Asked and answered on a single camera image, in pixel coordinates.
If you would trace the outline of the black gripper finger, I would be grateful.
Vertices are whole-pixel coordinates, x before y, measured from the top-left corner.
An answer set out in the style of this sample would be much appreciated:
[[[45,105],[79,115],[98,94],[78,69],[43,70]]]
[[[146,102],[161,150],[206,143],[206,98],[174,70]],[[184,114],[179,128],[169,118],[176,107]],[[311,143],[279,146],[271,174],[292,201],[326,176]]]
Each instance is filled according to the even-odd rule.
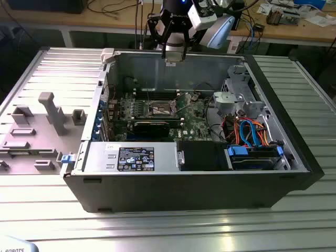
[[[185,59],[186,53],[189,47],[193,47],[197,43],[198,37],[200,35],[199,30],[195,30],[193,26],[182,24],[182,34],[183,34],[183,51],[182,60]]]
[[[157,27],[159,24],[163,25],[159,33]],[[147,19],[147,25],[150,30],[152,40],[162,46],[162,58],[166,58],[166,43],[169,38],[169,19],[166,15],[151,14]]]

